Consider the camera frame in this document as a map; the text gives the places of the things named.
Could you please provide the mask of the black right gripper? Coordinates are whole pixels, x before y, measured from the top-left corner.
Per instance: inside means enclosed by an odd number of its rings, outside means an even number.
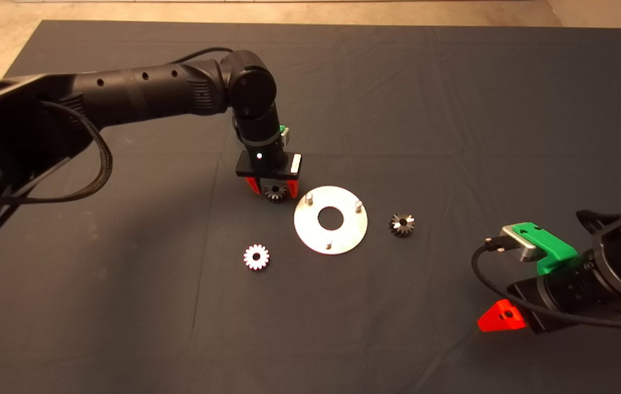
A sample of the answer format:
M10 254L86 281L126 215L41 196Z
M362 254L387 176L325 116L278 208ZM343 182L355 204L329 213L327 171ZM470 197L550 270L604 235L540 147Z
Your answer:
M605 322L601 313L607 290L597 275L593 253L583 253L546 275L516 281L508 285L508 293L548 311L591 318L594 327ZM495 302L476 324L481 332L527 327L521 312L507 299Z

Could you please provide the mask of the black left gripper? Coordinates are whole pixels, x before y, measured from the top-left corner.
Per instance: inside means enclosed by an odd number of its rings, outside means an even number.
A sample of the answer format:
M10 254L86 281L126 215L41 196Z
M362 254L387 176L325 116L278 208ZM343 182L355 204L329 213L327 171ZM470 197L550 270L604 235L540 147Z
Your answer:
M235 172L239 177L245 177L245 181L257 195L261 195L260 179L287 181L290 198L295 199L300 192L298 179L302 163L303 156L300 153L287 152L285 145L276 140L263 146L246 145L240 154Z

